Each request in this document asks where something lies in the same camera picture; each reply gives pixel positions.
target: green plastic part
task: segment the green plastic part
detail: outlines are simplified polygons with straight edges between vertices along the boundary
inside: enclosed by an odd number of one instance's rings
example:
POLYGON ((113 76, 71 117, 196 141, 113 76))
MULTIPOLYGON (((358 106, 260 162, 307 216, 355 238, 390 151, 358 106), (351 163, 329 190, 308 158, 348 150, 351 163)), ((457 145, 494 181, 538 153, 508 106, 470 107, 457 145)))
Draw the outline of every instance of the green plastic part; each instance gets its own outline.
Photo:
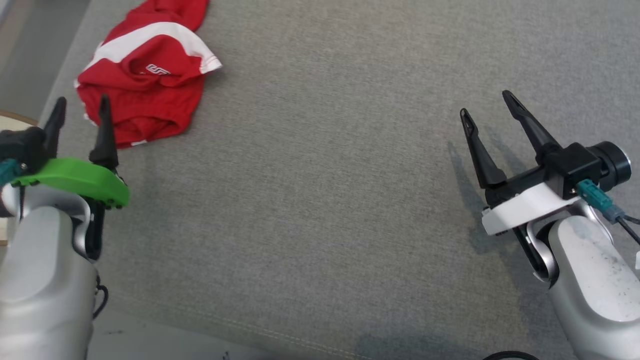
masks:
POLYGON ((129 188, 109 169, 76 158, 49 160, 34 175, 17 177, 13 185, 42 183, 52 188, 102 201, 108 206, 129 204, 129 188))

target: gray fabric surface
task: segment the gray fabric surface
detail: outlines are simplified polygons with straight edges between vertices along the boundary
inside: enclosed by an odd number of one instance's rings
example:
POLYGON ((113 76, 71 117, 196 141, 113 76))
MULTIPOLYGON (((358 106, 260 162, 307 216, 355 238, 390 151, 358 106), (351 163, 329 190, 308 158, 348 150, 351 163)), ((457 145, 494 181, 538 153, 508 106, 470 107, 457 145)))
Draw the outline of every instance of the gray fabric surface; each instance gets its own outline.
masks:
MULTIPOLYGON (((135 0, 94 0, 49 99, 61 153, 95 128, 72 80, 135 0)), ((460 126, 508 174, 534 165, 512 90, 563 144, 640 157, 640 3, 212 0, 224 67, 190 129, 120 153, 131 206, 101 276, 138 316, 304 357, 572 353, 513 235, 483 233, 460 126)), ((640 214, 640 177, 612 192, 640 214)), ((617 229, 627 262, 636 246, 617 229)))

